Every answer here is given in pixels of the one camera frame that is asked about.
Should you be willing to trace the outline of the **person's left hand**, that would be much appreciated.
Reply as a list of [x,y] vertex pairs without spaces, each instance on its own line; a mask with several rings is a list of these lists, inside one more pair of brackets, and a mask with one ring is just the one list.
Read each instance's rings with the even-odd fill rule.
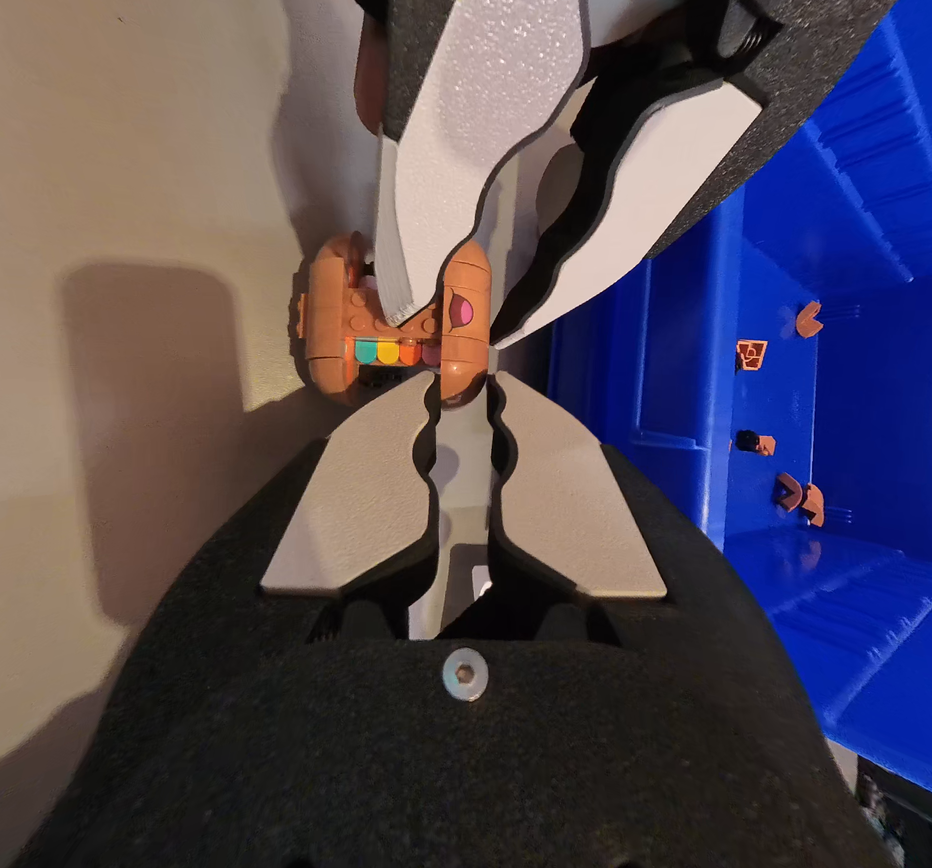
[[379,136],[387,96],[388,37],[385,27],[365,14],[354,78],[356,113],[363,126]]

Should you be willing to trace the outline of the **colourful toy brick model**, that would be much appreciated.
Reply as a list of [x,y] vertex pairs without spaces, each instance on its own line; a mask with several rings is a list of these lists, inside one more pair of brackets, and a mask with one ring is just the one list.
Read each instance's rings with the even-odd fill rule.
[[347,406],[421,371],[439,376],[441,403],[459,408],[488,370],[492,271],[467,241],[451,258],[435,299],[400,326],[388,323],[360,233],[331,238],[309,267],[297,302],[297,339],[323,396]]

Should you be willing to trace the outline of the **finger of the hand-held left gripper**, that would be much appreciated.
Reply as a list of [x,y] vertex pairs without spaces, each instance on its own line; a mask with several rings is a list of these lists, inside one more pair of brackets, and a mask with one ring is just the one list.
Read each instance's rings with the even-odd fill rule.
[[763,103],[713,74],[670,74],[637,114],[608,119],[579,181],[494,320],[504,350],[606,291],[647,256]]
[[500,167],[583,72],[582,0],[388,0],[375,272],[399,326],[431,304]]

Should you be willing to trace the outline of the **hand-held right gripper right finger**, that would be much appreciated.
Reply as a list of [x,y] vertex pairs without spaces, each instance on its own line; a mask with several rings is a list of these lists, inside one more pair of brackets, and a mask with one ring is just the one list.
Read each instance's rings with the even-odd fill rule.
[[514,376],[488,384],[502,559],[593,599],[662,599],[664,582],[597,437]]

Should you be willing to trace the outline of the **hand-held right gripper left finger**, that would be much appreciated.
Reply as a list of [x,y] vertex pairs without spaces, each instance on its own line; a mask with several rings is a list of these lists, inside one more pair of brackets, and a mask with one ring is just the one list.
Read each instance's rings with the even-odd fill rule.
[[418,599],[439,553],[430,472],[439,377],[420,372],[356,410],[326,439],[261,579],[268,594]]

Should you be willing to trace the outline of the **blue plastic bin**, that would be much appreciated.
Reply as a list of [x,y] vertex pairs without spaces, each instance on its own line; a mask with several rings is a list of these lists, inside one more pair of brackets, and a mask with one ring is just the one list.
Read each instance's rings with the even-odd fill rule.
[[[549,380],[722,549],[825,734],[926,788],[930,132],[931,0],[899,0],[744,186],[554,323]],[[768,342],[758,372],[739,339]],[[737,450],[741,429],[775,454]],[[822,528],[775,503],[784,471],[822,490]]]

